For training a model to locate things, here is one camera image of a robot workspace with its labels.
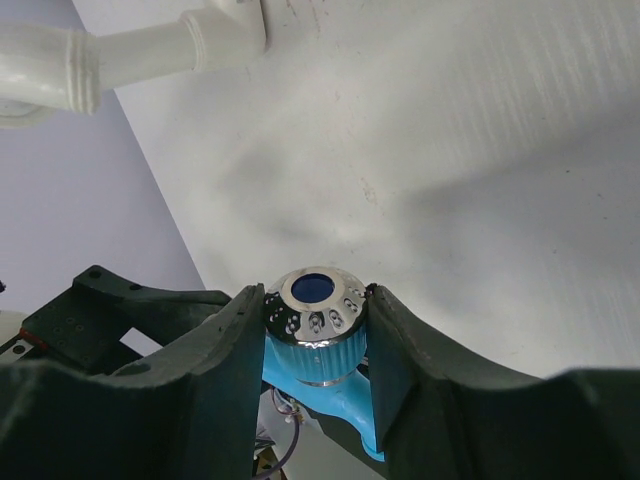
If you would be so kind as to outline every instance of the light blue plastic part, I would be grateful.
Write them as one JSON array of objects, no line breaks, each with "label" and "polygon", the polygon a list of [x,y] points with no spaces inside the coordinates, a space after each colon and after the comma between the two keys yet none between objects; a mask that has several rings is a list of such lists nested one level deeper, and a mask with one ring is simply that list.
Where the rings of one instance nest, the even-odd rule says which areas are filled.
[{"label": "light blue plastic part", "polygon": [[371,385],[360,372],[355,371],[330,387],[305,385],[280,365],[267,335],[262,379],[318,413],[349,422],[360,433],[365,452],[374,460],[384,462],[384,452],[376,452]]}]

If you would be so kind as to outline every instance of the white wall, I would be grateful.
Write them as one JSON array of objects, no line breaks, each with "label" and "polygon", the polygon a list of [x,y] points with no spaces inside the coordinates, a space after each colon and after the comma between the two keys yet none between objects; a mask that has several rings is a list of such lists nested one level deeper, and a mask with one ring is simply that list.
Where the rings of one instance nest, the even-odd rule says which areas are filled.
[{"label": "white wall", "polygon": [[[71,0],[0,2],[0,21],[83,28]],[[0,310],[32,312],[92,264],[202,288],[113,92],[93,117],[0,130]]]}]

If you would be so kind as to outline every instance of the light blue object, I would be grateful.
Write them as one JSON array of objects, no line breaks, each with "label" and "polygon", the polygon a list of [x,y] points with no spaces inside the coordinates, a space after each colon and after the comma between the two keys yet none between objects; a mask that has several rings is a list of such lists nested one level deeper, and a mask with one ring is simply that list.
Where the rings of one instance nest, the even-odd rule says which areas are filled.
[{"label": "light blue object", "polygon": [[344,341],[324,347],[305,348],[276,338],[271,338],[271,343],[277,360],[287,372],[315,386],[326,385],[353,372],[367,350],[364,325]]},{"label": "light blue object", "polygon": [[306,385],[280,364],[273,340],[267,335],[262,379],[318,413],[349,422],[360,433],[362,446],[367,454],[374,460],[384,462],[384,453],[376,452],[371,385],[360,372],[355,371],[331,386]]}]

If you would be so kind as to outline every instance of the white pvc pipe fitting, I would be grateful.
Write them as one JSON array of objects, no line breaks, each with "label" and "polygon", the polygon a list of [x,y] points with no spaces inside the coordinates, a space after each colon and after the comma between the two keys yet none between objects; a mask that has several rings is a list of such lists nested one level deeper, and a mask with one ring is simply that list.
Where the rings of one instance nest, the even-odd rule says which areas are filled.
[{"label": "white pvc pipe fitting", "polygon": [[37,25],[0,26],[0,98],[94,113],[101,98],[95,37]]},{"label": "white pvc pipe fitting", "polygon": [[177,22],[100,38],[0,24],[0,128],[34,125],[52,109],[94,113],[102,90],[246,65],[264,53],[260,0],[208,1]]}]

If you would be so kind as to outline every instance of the white surface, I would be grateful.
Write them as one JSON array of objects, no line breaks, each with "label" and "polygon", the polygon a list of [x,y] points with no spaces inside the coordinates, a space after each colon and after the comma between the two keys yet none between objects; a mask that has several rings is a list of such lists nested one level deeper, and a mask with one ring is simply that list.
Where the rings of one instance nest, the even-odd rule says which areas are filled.
[{"label": "white surface", "polygon": [[[0,2],[0,19],[82,28],[70,0]],[[113,92],[93,117],[0,131],[0,311],[33,313],[93,264],[143,285],[202,282]],[[0,331],[4,343],[16,330]]]},{"label": "white surface", "polygon": [[120,342],[143,357],[147,357],[162,349],[162,345],[135,328],[130,328],[129,331],[122,336]]},{"label": "white surface", "polygon": [[118,91],[207,287],[336,265],[520,370],[640,365],[638,1],[263,4],[262,59]]}]

